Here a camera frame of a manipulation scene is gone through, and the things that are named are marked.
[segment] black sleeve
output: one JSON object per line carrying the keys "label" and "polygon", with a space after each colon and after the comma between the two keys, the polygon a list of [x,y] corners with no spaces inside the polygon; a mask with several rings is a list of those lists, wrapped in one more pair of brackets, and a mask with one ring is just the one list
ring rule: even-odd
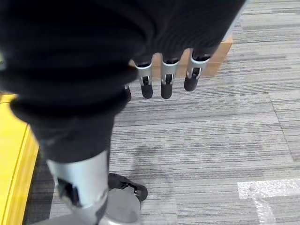
{"label": "black sleeve", "polygon": [[5,0],[0,90],[18,95],[46,158],[74,162],[109,148],[130,59],[197,48],[212,55],[245,0]]}
{"label": "black sleeve", "polygon": [[128,62],[143,42],[134,22],[97,1],[0,3],[0,90],[17,94],[11,109],[46,158],[73,162],[109,148],[124,84],[136,78]]}

